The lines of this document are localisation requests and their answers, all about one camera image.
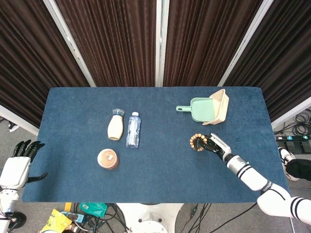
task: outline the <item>white frame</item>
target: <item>white frame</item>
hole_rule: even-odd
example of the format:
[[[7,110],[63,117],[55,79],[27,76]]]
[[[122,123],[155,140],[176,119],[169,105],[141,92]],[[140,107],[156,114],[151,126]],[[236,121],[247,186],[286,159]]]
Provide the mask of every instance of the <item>white frame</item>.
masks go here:
[[[32,134],[38,136],[39,129],[32,125],[31,123],[25,121],[23,118],[19,117],[15,113],[11,112],[7,108],[0,105],[0,116],[4,117],[5,119],[13,122],[16,125],[19,125],[23,129],[31,132]]]
[[[55,21],[60,33],[62,34],[67,46],[69,47],[74,59],[78,63],[78,66],[80,67],[82,73],[84,74],[88,84],[91,87],[96,87],[96,84],[92,78],[91,73],[89,72],[86,63],[84,62],[84,59],[73,39],[73,36],[71,35],[71,32],[60,12],[58,9],[58,6],[55,2],[55,0],[43,0],[44,4],[46,5],[49,13],[51,14],[53,20]]]
[[[298,113],[301,113],[305,109],[309,108],[311,106],[311,97],[307,98],[305,101],[294,107],[293,109],[289,110],[284,115],[280,116],[278,119],[274,120],[271,123],[272,129],[275,129],[278,125],[284,123],[288,119],[294,117]]]
[[[234,54],[229,66],[227,67],[227,70],[225,71],[224,75],[220,79],[219,83],[217,86],[223,86],[224,83],[226,82],[227,78],[229,77],[233,67],[241,57],[242,53],[244,52],[246,46],[248,45],[248,42],[254,35],[257,27],[260,25],[262,19],[266,15],[267,11],[269,10],[271,4],[273,3],[274,0],[263,0],[263,2],[260,5],[260,8],[258,9],[257,13],[255,14],[255,17],[253,18],[253,21],[249,25],[249,28],[240,43],[236,53]]]
[[[156,1],[155,86],[163,86],[170,0]]]

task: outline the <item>brown curtain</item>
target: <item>brown curtain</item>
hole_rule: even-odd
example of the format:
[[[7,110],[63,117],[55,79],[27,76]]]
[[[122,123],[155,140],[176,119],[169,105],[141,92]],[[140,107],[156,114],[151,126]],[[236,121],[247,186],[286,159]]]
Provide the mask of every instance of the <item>brown curtain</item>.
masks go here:
[[[163,85],[217,85],[261,2],[170,0]]]
[[[97,86],[154,86],[156,0],[57,0]]]
[[[262,88],[271,120],[311,96],[311,1],[275,0],[225,85]]]
[[[51,87],[88,83],[43,1],[0,5],[0,104],[39,127]]]

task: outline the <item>white sneaker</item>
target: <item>white sneaker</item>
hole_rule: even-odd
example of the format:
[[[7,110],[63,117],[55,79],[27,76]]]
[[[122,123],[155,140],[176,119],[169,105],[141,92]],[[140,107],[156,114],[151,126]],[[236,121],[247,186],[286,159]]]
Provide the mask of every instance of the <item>white sneaker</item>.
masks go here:
[[[288,174],[287,171],[286,171],[287,163],[288,163],[289,161],[291,161],[292,159],[295,159],[295,156],[294,156],[292,153],[288,152],[288,151],[287,151],[285,148],[283,148],[283,147],[279,147],[279,148],[278,148],[278,152],[279,152],[279,154],[280,154],[281,161],[282,161],[282,166],[283,166],[283,170],[284,170],[284,173],[285,173],[287,179],[289,179],[290,181],[298,181],[299,178],[296,178],[296,177],[294,177],[294,176]]]

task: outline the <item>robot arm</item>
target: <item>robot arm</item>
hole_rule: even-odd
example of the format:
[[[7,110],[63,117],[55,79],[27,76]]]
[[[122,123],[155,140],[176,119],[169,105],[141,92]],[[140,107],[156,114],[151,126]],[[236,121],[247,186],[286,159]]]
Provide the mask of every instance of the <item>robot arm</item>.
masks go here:
[[[203,138],[194,136],[191,140],[190,144],[193,143],[195,150],[201,151],[203,148],[214,152],[251,190],[260,191],[261,196],[257,203],[264,213],[270,216],[294,217],[311,225],[311,200],[292,198],[284,188],[267,180],[240,156],[232,155],[231,148],[217,135],[211,133]]]
[[[29,143],[30,140],[16,145],[12,156],[5,162],[0,176],[0,186],[3,189],[0,192],[0,233],[7,231],[11,220],[16,221],[14,211],[19,198],[17,191],[26,183],[40,181],[48,175],[43,173],[38,177],[28,177],[31,162],[37,151],[44,146],[40,141],[36,141],[27,148]]]

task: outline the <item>table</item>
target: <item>table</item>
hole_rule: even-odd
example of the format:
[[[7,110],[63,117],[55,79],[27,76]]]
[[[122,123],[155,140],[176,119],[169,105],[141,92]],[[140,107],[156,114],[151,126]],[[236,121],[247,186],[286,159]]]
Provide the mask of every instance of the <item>table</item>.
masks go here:
[[[267,179],[288,190],[270,119],[260,88],[225,87],[226,120],[203,126],[190,113],[176,112],[194,97],[209,97],[220,87],[52,88],[38,140],[45,143],[30,175],[48,172],[27,184],[23,201],[55,202],[255,202],[248,189],[211,152],[194,152],[194,133],[216,133],[232,153],[249,161]],[[107,137],[112,109],[125,110],[119,141]],[[141,116],[138,149],[125,146],[128,119]],[[97,163],[113,149],[120,158],[112,171]]]

